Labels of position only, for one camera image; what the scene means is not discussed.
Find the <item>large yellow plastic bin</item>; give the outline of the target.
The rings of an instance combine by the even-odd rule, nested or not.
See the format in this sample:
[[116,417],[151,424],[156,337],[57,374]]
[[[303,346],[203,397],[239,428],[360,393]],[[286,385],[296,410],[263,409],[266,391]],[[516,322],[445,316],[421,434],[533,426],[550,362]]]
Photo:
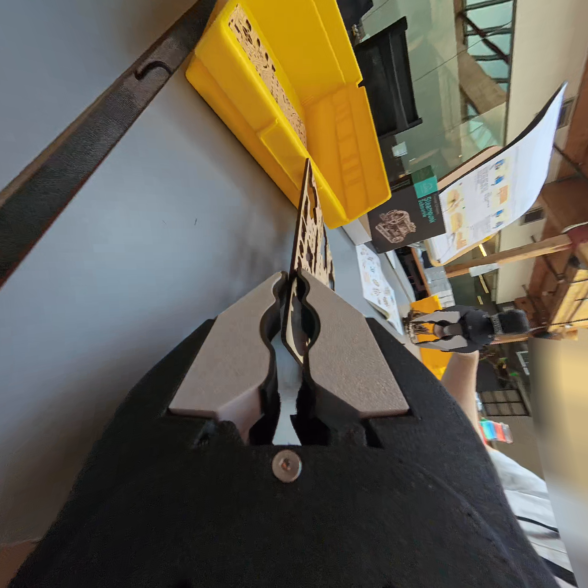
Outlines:
[[[304,121],[306,147],[228,26],[236,4]],[[329,228],[390,198],[362,74],[336,1],[217,1],[186,77],[296,208],[311,160]]]

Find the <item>laser-cut wooden puzzle sheet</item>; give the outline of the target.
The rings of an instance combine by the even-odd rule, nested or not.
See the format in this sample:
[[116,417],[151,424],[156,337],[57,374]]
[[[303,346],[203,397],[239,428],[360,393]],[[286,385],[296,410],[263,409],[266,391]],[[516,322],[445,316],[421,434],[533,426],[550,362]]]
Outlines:
[[277,67],[272,61],[267,48],[262,44],[260,36],[255,31],[242,5],[236,4],[229,17],[228,26],[235,35],[239,45],[245,51],[247,58],[254,66],[255,71],[267,87],[272,98],[277,103],[277,106],[306,147],[307,136],[304,121],[296,107],[290,101],[286,88],[278,79]]
[[281,331],[284,346],[298,365],[303,366],[311,336],[305,333],[303,327],[302,300],[305,296],[306,285],[298,278],[300,270],[305,270],[320,283],[334,290],[334,261],[312,162],[309,158],[305,162],[300,191]]

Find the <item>small yellow plastic bin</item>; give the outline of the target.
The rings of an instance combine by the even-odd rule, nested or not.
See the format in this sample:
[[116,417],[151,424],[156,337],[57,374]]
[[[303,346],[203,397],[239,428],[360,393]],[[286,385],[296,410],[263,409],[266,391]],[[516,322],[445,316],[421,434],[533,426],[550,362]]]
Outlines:
[[[418,311],[424,314],[442,310],[442,306],[437,296],[431,296],[415,302],[411,302],[410,308],[412,311]],[[422,363],[434,374],[438,380],[441,380],[453,354],[422,347],[419,348],[419,353]]]

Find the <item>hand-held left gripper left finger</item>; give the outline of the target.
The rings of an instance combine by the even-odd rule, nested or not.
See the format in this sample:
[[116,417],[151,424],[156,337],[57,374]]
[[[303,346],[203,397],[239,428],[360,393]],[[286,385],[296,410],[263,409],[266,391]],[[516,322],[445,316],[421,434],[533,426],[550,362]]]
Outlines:
[[172,414],[231,422],[246,444],[260,420],[277,418],[271,342],[287,283],[287,273],[276,272],[217,316],[169,405]]

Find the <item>person's white shirt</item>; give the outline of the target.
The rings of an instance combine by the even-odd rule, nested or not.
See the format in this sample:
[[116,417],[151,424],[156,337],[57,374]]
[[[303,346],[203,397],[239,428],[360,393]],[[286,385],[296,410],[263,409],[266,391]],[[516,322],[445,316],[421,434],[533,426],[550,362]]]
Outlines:
[[577,587],[545,481],[503,453],[492,448],[487,451],[527,540],[560,587]]

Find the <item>small laser-cut wooden piece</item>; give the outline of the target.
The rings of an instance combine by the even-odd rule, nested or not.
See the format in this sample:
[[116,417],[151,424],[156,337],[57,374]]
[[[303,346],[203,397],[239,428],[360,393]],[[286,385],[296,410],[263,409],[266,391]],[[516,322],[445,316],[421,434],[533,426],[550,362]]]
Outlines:
[[405,334],[414,345],[432,342],[437,339],[437,336],[434,333],[434,325],[432,323],[423,323],[419,321],[419,319],[425,314],[426,312],[411,309],[407,316],[401,320]]

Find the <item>grey desk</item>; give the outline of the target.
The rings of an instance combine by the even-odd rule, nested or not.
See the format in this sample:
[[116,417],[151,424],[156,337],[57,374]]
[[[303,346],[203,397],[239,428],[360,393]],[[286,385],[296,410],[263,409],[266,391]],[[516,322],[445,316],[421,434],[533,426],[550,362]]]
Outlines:
[[[193,1],[1,1],[1,187]],[[185,61],[1,288],[1,547],[39,540],[128,391],[289,266],[296,210]]]

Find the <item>person's right forearm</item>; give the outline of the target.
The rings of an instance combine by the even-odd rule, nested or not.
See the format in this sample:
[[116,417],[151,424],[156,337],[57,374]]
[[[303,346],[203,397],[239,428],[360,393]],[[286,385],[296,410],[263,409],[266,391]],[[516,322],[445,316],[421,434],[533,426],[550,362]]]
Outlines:
[[479,351],[453,353],[442,377],[442,384],[468,418],[475,432],[486,445],[477,409],[476,378]]

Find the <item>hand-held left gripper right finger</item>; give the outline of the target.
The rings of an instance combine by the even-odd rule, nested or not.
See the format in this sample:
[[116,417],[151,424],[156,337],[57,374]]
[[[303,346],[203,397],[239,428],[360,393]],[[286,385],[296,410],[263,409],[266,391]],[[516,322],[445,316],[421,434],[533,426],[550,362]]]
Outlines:
[[301,445],[382,445],[372,421],[405,416],[409,404],[366,317],[307,270],[303,354],[296,401]]

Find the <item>instruction booklet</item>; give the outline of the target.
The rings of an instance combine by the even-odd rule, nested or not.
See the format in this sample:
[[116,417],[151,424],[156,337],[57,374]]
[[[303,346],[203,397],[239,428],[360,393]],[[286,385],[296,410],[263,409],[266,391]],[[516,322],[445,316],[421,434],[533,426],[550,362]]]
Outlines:
[[404,334],[395,292],[385,277],[378,255],[365,244],[357,245],[355,250],[364,299],[398,333]]

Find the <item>black and teal puzzle box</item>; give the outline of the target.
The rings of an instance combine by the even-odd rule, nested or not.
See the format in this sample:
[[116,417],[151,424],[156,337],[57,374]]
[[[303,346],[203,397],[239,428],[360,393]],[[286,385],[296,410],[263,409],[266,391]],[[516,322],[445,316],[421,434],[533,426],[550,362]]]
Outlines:
[[376,253],[445,234],[437,177],[431,166],[393,180],[389,187],[390,198],[367,215]]

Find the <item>printed instruction sheet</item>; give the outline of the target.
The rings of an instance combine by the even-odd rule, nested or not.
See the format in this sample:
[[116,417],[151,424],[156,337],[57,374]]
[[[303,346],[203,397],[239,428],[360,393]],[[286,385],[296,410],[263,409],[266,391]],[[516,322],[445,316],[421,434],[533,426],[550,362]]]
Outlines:
[[501,151],[439,193],[445,233],[429,239],[431,262],[443,266],[526,213],[548,176],[567,88],[563,82],[533,121]]

